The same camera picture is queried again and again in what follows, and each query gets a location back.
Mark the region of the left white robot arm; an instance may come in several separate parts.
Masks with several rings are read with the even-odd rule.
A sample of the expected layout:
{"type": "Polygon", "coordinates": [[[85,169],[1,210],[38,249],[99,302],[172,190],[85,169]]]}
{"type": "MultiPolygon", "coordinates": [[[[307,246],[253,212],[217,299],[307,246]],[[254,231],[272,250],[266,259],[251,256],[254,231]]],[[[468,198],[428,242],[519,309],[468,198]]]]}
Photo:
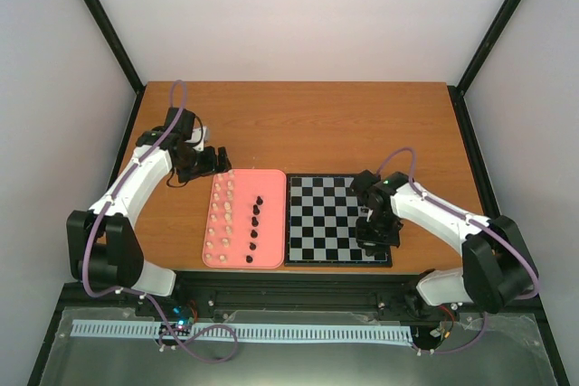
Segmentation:
{"type": "Polygon", "coordinates": [[[163,125],[144,132],[125,169],[87,211],[66,221],[72,275],[91,297],[127,291],[157,296],[167,315],[182,314],[187,292],[175,285],[176,273],[144,257],[135,233],[138,216],[157,185],[174,175],[181,185],[199,177],[228,172],[224,147],[206,146],[208,129],[195,127],[195,113],[170,108],[163,125]]]}

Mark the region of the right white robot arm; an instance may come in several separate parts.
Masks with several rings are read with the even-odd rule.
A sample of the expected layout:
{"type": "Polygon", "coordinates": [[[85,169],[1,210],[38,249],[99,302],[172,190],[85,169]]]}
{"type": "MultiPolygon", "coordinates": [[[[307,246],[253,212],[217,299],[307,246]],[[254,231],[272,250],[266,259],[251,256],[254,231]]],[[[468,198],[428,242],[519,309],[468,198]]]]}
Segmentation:
{"type": "Polygon", "coordinates": [[[508,217],[471,214],[423,189],[408,175],[364,171],[350,188],[367,209],[356,222],[357,245],[369,256],[400,245],[404,221],[445,242],[459,268],[421,274],[411,294],[421,304],[472,303],[496,314],[511,301],[535,297],[538,273],[518,226],[508,217]]]}

